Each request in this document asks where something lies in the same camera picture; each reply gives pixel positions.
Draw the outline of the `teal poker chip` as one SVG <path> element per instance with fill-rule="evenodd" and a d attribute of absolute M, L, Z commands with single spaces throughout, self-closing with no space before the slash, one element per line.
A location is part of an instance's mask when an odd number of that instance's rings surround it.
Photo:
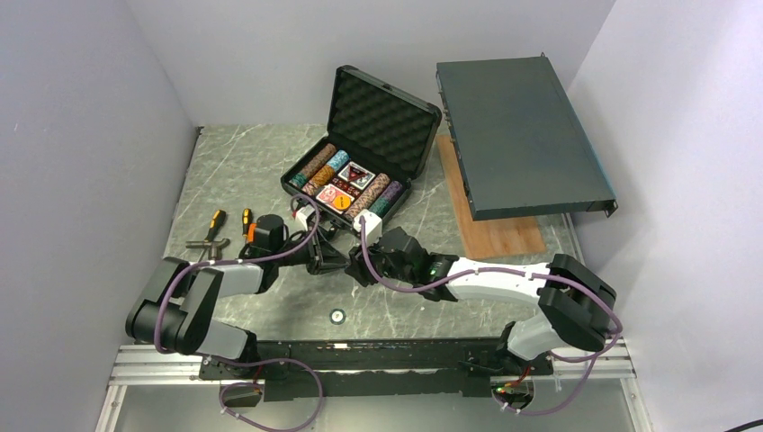
<path fill-rule="evenodd" d="M 342 309 L 333 309 L 329 313 L 329 321 L 333 325 L 342 325 L 346 321 L 346 313 Z"/>

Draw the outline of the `yellow big blind button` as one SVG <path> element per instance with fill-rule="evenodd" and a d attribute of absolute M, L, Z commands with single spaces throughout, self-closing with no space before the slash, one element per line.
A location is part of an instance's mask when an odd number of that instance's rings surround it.
<path fill-rule="evenodd" d="M 334 198 L 332 205 L 338 211 L 344 212 L 351 206 L 352 201 L 353 199 L 350 195 L 338 194 Z"/>

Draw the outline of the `red black all-in triangle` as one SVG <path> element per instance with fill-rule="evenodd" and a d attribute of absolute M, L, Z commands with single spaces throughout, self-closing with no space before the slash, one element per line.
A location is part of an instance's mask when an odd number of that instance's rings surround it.
<path fill-rule="evenodd" d="M 373 173 L 354 163 L 349 163 L 341 172 L 341 176 L 351 185 L 361 189 L 373 179 Z"/>

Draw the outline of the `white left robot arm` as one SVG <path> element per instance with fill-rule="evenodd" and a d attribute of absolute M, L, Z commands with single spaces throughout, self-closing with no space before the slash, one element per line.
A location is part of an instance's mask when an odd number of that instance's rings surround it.
<path fill-rule="evenodd" d="M 349 260 L 313 226 L 290 233 L 282 217 L 268 214 L 245 216 L 243 227 L 245 244 L 236 259 L 163 258 L 128 313 L 127 336 L 168 353 L 221 357 L 235 377 L 251 375 L 261 358 L 256 334 L 215 320 L 218 299 L 265 293 L 283 267 L 323 275 L 346 268 Z"/>

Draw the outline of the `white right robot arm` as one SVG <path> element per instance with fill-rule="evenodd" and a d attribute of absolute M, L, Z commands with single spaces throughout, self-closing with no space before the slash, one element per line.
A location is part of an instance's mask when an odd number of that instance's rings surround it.
<path fill-rule="evenodd" d="M 346 273 L 360 285 L 381 284 L 431 302 L 494 301 L 532 309 L 529 319 L 509 322 L 498 339 L 496 361 L 516 374 L 555 348 L 574 347 L 588 357 L 604 353 L 624 329 L 615 315 L 616 292 L 570 255 L 549 263 L 490 264 L 430 253 L 403 229 L 387 232 L 362 219 L 360 244 L 350 252 Z"/>

